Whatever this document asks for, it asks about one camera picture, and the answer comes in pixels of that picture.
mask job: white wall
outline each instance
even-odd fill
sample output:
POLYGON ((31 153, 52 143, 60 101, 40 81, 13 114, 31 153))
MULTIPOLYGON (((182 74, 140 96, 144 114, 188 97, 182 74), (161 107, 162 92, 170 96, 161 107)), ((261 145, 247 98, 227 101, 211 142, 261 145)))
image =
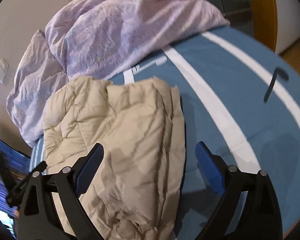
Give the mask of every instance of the white wall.
POLYGON ((300 38, 300 3, 298 0, 276 0, 278 35, 275 52, 281 53, 300 38))
POLYGON ((9 63, 4 84, 0 83, 0 139, 25 153, 30 152, 6 111, 6 98, 26 48, 38 29, 71 0, 3 0, 0 4, 0 58, 9 63))

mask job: down jacket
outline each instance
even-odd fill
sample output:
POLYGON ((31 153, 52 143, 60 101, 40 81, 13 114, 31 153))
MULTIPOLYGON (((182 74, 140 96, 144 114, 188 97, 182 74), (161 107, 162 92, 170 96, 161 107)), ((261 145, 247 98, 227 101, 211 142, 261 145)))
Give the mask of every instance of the down jacket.
MULTIPOLYGON (((49 173, 103 145, 104 159, 79 199, 104 239, 170 238, 185 162, 177 87, 155 77, 124 86, 80 77, 49 99, 43 120, 49 173)), ((53 197, 65 231, 74 234, 53 197)))

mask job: black clamp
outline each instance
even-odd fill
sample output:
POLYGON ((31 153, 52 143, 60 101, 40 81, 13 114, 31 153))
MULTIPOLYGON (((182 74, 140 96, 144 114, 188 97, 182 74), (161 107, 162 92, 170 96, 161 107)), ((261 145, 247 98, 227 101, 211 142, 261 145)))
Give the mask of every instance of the black clamp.
POLYGON ((78 200, 87 191, 103 156, 103 146, 97 143, 87 156, 59 173, 33 172, 20 208, 18 240, 103 240, 78 200), (59 194, 76 237, 64 232, 52 192, 59 194))
POLYGON ((196 146, 196 157, 213 190, 222 195, 215 211, 197 240, 282 240, 282 219, 278 200, 266 171, 241 172, 213 155, 203 142, 196 146), (236 230, 225 235, 239 202, 248 191, 236 230))
POLYGON ((8 195, 6 196, 6 202, 11 208, 14 206, 20 207, 32 173, 35 171, 42 172, 46 168, 46 162, 41 162, 37 167, 33 169, 31 173, 29 173, 20 183, 17 184, 16 181, 13 179, 10 170, 7 168, 3 152, 0 152, 0 175, 8 191, 8 195))

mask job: blue mattress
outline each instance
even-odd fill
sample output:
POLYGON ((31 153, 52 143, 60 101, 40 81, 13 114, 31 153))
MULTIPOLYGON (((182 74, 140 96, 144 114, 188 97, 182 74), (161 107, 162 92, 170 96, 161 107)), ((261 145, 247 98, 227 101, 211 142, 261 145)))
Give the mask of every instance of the blue mattress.
MULTIPOLYGON (((111 80, 122 85, 153 76, 179 87, 186 123, 177 239, 195 239, 219 200, 198 168, 194 149, 199 141, 228 165, 268 172, 283 232, 288 231, 300 218, 300 76, 268 48, 230 27, 172 44, 111 80), (278 77, 264 103, 277 67, 288 73, 289 81, 278 77)), ((30 169, 43 158, 42 146, 40 140, 30 169)), ((244 195, 229 231, 235 228, 243 205, 244 195)))

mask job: black zip tie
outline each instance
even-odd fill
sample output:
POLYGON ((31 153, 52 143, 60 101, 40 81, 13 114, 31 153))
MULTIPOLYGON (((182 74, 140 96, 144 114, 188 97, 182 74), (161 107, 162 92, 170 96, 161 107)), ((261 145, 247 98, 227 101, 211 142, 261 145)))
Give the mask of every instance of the black zip tie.
POLYGON ((277 74, 279 74, 279 76, 281 76, 285 81, 288 81, 289 80, 289 76, 287 74, 287 72, 285 72, 282 68, 275 68, 274 69, 274 72, 273 72, 273 76, 272 76, 272 80, 270 82, 270 85, 268 87, 268 90, 265 94, 265 97, 263 98, 263 101, 266 103, 269 99, 269 96, 271 94, 271 91, 273 89, 273 86, 274 86, 274 83, 275 83, 275 80, 277 78, 277 74))

